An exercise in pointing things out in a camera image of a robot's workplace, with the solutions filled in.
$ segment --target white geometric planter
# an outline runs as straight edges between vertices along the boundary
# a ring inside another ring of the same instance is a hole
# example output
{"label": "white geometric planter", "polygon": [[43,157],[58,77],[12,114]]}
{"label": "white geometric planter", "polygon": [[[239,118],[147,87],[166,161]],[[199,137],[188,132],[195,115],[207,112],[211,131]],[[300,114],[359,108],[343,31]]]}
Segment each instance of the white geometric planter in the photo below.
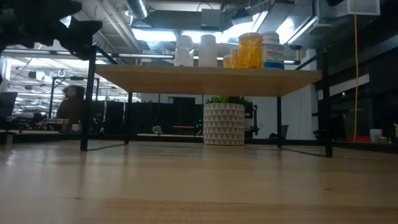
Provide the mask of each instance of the white geometric planter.
{"label": "white geometric planter", "polygon": [[219,146],[244,144],[244,105],[208,103],[203,109],[203,141]]}

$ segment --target yellow cable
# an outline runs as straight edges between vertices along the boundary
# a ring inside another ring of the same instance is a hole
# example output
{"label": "yellow cable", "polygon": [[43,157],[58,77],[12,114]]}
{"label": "yellow cable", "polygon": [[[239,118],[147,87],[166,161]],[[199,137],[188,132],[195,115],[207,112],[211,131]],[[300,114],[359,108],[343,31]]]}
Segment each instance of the yellow cable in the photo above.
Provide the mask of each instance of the yellow cable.
{"label": "yellow cable", "polygon": [[354,38],[355,38],[355,66],[356,66],[356,86],[355,86],[355,117],[354,117],[354,141],[356,140],[357,134],[357,119],[358,119],[358,77],[359,77],[359,65],[358,65],[358,28],[356,22],[356,0],[354,0]]}

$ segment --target wooden shelf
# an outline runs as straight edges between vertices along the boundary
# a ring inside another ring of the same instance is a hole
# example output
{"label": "wooden shelf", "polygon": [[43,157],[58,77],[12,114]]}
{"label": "wooden shelf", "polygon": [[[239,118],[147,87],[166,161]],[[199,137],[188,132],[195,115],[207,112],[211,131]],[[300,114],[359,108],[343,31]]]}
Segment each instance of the wooden shelf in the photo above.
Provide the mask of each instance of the wooden shelf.
{"label": "wooden shelf", "polygon": [[97,65],[96,73],[128,92],[284,96],[322,79],[319,71]]}

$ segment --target bottle label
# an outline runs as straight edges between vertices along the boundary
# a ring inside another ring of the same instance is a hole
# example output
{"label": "bottle label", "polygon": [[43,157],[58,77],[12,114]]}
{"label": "bottle label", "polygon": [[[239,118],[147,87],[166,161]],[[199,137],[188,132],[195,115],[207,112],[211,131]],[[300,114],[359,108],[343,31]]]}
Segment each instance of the bottle label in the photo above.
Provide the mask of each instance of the bottle label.
{"label": "bottle label", "polygon": [[285,69],[284,47],[279,45],[264,44],[263,67],[264,69]]}

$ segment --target dark hair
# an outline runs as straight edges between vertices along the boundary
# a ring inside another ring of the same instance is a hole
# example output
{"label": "dark hair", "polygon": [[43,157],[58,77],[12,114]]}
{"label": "dark hair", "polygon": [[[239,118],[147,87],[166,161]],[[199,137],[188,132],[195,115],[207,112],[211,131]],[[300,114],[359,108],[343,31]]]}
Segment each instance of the dark hair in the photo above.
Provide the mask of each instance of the dark hair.
{"label": "dark hair", "polygon": [[76,98],[82,99],[82,100],[85,98],[86,89],[84,87],[77,86],[77,85],[71,85],[71,86],[68,86],[68,87],[63,89],[63,94],[65,95],[66,98],[68,97],[67,93],[68,93],[68,89],[69,88],[75,88],[75,90],[76,90]]}

